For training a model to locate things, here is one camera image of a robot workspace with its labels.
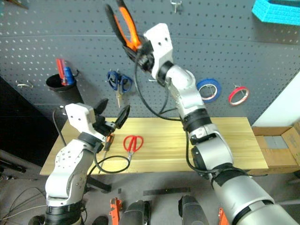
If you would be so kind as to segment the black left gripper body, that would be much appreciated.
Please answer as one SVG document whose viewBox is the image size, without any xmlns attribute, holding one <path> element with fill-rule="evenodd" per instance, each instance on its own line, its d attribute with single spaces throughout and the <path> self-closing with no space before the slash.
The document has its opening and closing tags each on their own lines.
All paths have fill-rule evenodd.
<svg viewBox="0 0 300 225">
<path fill-rule="evenodd" d="M 103 136 L 110 136 L 116 129 L 114 122 L 108 122 L 104 116 L 96 115 L 96 122 L 92 124 L 93 128 Z"/>
</svg>

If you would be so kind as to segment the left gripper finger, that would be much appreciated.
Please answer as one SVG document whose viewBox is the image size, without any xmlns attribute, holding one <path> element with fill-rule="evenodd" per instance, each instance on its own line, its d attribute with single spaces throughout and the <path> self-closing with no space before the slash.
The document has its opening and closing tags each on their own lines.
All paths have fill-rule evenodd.
<svg viewBox="0 0 300 225">
<path fill-rule="evenodd" d="M 130 112 L 130 105 L 127 105 L 124 108 L 122 108 L 115 121 L 115 126 L 117 129 L 121 129 L 121 127 L 124 125 L 124 123 L 128 118 L 129 112 Z"/>
<path fill-rule="evenodd" d="M 96 115 L 101 115 L 106 109 L 109 99 L 103 98 L 94 106 L 94 113 Z"/>
</svg>

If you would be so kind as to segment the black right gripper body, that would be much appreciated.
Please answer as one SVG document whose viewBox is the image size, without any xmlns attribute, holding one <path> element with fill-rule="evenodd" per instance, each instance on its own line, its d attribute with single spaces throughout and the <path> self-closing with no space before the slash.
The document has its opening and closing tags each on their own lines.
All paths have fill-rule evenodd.
<svg viewBox="0 0 300 225">
<path fill-rule="evenodd" d="M 151 51 L 139 51 L 135 61 L 135 72 L 140 68 L 144 72 L 152 72 L 154 66 L 153 46 L 151 45 Z"/>
</svg>

